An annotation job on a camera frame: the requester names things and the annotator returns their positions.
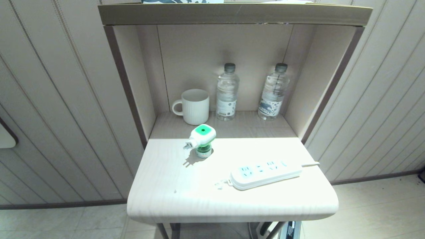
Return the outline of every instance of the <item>plastic water bottle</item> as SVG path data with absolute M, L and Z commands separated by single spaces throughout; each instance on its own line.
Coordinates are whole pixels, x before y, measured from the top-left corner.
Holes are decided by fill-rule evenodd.
M 235 117 L 238 98 L 239 77 L 235 74 L 236 65 L 226 63 L 224 73 L 218 77 L 217 119 L 228 121 Z
M 264 120 L 274 120 L 279 114 L 289 84 L 287 68 L 287 64 L 278 63 L 275 71 L 266 78 L 258 107 L 258 116 Z

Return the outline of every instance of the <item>white tabletop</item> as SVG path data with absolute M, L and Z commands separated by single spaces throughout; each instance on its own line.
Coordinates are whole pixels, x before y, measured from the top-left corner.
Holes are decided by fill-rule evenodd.
M 230 171 L 250 160 L 313 159 L 285 119 L 272 122 L 256 112 L 238 112 L 231 122 L 210 116 L 217 131 L 213 153 L 205 160 L 184 150 L 195 128 L 181 117 L 158 117 L 127 201 L 128 215 L 140 222 L 264 222 L 329 217 L 338 209 L 337 195 L 318 166 L 301 176 L 239 191 L 225 185 Z

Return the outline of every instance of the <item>shelf unit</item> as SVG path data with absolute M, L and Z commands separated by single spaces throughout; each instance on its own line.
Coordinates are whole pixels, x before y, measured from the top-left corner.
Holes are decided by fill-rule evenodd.
M 372 9 L 326 4 L 123 4 L 99 6 L 106 37 L 145 148 L 127 202 L 141 222 L 316 220 L 338 199 L 317 166 L 300 177 L 258 188 L 217 190 L 247 160 L 313 159 L 303 146 L 332 95 Z M 236 117 L 214 117 L 223 64 L 241 78 Z M 281 115 L 256 110 L 264 79 L 278 62 L 291 83 Z M 194 129 L 170 112 L 190 88 L 210 94 L 207 124 L 217 131 L 206 160 L 182 149 Z M 271 192 L 296 192 L 264 197 Z
M 291 82 L 280 113 L 304 143 L 318 121 L 372 9 L 326 4 L 118 4 L 99 6 L 144 147 L 156 117 L 190 88 L 210 93 L 234 62 L 237 111 L 258 106 L 277 62 Z

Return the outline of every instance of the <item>bottle label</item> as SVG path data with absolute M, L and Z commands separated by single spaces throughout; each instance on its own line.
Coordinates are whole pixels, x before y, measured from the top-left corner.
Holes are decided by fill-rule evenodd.
M 281 106 L 282 106 L 282 101 L 274 102 L 274 101 L 261 99 L 260 107 L 258 108 L 258 110 L 267 116 L 276 116 L 281 110 Z
M 235 114 L 236 100 L 233 102 L 224 102 L 217 99 L 217 114 L 222 116 L 232 116 Z

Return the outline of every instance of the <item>white mug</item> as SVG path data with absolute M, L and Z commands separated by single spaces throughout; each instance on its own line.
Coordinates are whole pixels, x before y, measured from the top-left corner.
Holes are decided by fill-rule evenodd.
M 174 107 L 181 104 L 182 111 Z M 171 107 L 177 115 L 190 125 L 201 125 L 208 120 L 210 111 L 210 96 L 208 92 L 200 89 L 190 89 L 181 94 L 181 100 L 176 100 Z

